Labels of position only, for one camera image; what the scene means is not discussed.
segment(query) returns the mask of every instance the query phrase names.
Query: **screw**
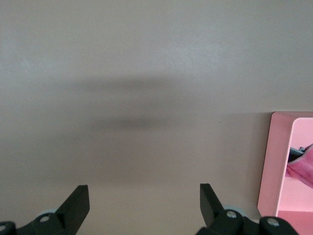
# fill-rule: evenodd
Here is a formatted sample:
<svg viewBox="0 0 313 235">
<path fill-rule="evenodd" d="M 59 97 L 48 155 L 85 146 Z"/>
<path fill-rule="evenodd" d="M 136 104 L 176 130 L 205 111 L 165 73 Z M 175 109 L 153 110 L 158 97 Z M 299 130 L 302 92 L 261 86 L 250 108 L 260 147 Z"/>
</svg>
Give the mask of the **screw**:
<svg viewBox="0 0 313 235">
<path fill-rule="evenodd" d="M 5 225 L 0 225 L 0 232 L 5 230 Z"/>
<path fill-rule="evenodd" d="M 229 218 L 237 218 L 237 215 L 236 215 L 236 213 L 235 212 L 233 212 L 233 211 L 227 211 L 227 216 L 229 217 Z"/>
<path fill-rule="evenodd" d="M 279 226 L 278 221 L 277 221 L 276 219 L 274 219 L 274 218 L 268 218 L 268 219 L 267 219 L 267 222 L 268 222 L 270 225 L 272 225 L 272 226 L 275 226 L 275 227 L 278 227 L 278 226 Z"/>
<path fill-rule="evenodd" d="M 42 217 L 42 218 L 40 218 L 40 222 L 41 223 L 44 223 L 44 222 L 46 222 L 46 221 L 48 221 L 49 220 L 49 216 L 48 215 L 46 215 L 46 216 L 44 216 L 44 217 Z"/>
</svg>

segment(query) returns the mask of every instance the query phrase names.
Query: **pink object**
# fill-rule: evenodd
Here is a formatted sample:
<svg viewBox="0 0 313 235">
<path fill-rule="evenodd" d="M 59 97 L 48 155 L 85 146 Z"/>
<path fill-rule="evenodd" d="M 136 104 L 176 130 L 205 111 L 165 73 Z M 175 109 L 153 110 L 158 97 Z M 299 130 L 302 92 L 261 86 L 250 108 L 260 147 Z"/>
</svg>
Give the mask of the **pink object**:
<svg viewBox="0 0 313 235">
<path fill-rule="evenodd" d="M 288 171 L 288 167 L 287 167 L 287 170 L 286 170 L 286 177 L 292 177 Z"/>
<path fill-rule="evenodd" d="M 313 145 L 301 157 L 287 164 L 287 172 L 291 177 L 313 188 Z"/>
<path fill-rule="evenodd" d="M 313 112 L 275 112 L 271 117 L 258 209 L 287 220 L 300 235 L 313 234 L 313 189 L 286 177 L 289 150 L 313 143 Z"/>
</svg>

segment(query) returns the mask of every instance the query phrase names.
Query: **pink shelf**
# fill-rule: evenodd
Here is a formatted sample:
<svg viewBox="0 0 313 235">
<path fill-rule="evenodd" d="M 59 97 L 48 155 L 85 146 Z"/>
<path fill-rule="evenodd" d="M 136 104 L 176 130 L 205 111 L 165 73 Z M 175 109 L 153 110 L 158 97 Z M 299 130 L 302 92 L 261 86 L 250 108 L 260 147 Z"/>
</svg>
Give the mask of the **pink shelf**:
<svg viewBox="0 0 313 235">
<path fill-rule="evenodd" d="M 258 209 L 262 216 L 287 220 L 300 235 L 313 234 L 313 189 L 285 174 L 290 147 L 312 143 L 313 112 L 273 113 Z"/>
</svg>

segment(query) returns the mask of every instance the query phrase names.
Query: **gray wall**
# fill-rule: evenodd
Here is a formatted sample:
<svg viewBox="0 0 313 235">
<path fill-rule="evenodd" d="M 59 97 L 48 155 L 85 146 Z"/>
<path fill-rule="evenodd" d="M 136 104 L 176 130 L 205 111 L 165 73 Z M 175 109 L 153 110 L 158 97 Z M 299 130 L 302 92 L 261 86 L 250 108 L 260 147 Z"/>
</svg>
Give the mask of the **gray wall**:
<svg viewBox="0 0 313 235">
<path fill-rule="evenodd" d="M 312 110 L 312 1 L 2 0 L 0 221 L 88 184 L 78 234 L 194 234 L 199 184 L 256 210 L 274 111 Z"/>
</svg>

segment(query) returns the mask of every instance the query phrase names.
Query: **pink fabric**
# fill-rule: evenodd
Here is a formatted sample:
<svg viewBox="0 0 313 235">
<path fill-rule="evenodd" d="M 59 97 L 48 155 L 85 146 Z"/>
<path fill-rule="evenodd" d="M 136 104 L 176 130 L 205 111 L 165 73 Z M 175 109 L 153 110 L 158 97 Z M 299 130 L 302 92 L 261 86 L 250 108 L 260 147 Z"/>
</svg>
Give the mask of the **pink fabric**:
<svg viewBox="0 0 313 235">
<path fill-rule="evenodd" d="M 313 188 L 313 144 L 301 157 L 287 164 L 287 174 Z"/>
</svg>

